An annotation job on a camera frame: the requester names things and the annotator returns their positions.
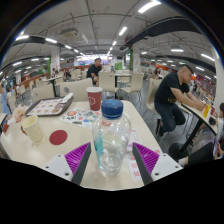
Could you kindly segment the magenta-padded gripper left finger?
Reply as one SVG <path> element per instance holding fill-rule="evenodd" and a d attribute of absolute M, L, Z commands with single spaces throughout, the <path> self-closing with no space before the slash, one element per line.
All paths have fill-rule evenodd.
<path fill-rule="evenodd" d="M 79 185 L 90 154 L 91 143 L 88 142 L 65 155 L 57 154 L 43 166 L 43 170 Z"/>

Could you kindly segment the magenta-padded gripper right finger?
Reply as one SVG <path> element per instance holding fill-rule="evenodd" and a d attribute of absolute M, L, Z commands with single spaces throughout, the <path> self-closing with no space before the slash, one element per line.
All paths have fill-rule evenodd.
<path fill-rule="evenodd" d="M 168 154 L 158 154 L 138 143 L 133 143 L 132 152 L 145 185 L 182 169 Z"/>

